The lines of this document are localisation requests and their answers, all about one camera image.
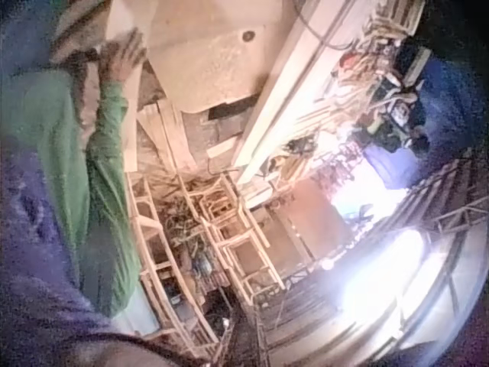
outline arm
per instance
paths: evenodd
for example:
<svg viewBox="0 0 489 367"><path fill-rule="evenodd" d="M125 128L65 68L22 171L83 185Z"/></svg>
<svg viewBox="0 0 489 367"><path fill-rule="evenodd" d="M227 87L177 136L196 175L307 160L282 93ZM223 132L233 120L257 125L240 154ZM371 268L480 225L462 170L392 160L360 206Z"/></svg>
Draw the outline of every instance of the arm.
<svg viewBox="0 0 489 367"><path fill-rule="evenodd" d="M122 85L142 53L137 32L102 50L96 131L86 147L90 209L86 246L80 251L80 286L107 316L126 307L140 271L125 199L120 127L128 105Z"/></svg>

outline wooden ladder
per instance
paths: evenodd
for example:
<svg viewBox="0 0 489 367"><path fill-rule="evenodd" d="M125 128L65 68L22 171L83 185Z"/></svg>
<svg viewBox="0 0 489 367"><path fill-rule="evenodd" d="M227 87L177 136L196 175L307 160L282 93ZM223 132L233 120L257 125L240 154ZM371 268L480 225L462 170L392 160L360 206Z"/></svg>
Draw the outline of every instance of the wooden ladder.
<svg viewBox="0 0 489 367"><path fill-rule="evenodd" d="M201 307L197 304L186 285L176 263L172 249L164 234L164 228L158 218L147 180L144 177L134 178L131 174L127 174L126 178L128 182L128 206L131 225L143 265L141 283L147 292L148 299L162 328L156 333L147 336L146 339L168 335L175 344L182 346L182 352L189 352L197 358L211 359L219 347L219 339L205 319ZM139 191L134 190L136 185L138 185ZM155 262L151 251L157 242L157 247L162 249L167 257L166 261L159 263ZM192 330L188 330L185 323L176 314L161 283L161 278L176 279L180 290L198 320L197 325Z"/></svg>

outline hair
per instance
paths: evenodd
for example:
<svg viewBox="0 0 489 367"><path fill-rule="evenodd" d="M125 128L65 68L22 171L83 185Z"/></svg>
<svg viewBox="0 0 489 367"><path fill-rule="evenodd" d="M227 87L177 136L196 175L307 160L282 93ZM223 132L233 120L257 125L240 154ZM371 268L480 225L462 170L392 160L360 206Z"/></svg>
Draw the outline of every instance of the hair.
<svg viewBox="0 0 489 367"><path fill-rule="evenodd" d="M413 139L411 150L418 158L424 158L429 152L429 139L426 135L421 135Z"/></svg>

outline workshop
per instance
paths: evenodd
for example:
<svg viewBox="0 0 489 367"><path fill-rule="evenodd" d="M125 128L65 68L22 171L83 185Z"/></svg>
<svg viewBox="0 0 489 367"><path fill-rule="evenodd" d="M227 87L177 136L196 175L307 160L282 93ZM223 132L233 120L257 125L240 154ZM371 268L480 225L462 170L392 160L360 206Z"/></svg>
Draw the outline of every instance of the workshop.
<svg viewBox="0 0 489 367"><path fill-rule="evenodd" d="M0 359L489 363L489 53L464 16L2 2Z"/></svg>

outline wall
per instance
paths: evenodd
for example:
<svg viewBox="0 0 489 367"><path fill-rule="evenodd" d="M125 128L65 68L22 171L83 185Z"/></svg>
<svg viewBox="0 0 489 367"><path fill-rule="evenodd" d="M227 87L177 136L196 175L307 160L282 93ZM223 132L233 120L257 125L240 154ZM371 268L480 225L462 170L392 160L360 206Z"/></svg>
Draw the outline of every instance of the wall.
<svg viewBox="0 0 489 367"><path fill-rule="evenodd" d="M292 194L295 200L281 206L277 215L288 218L296 227L315 259L327 256L349 241L351 230L314 181L300 181Z"/></svg>

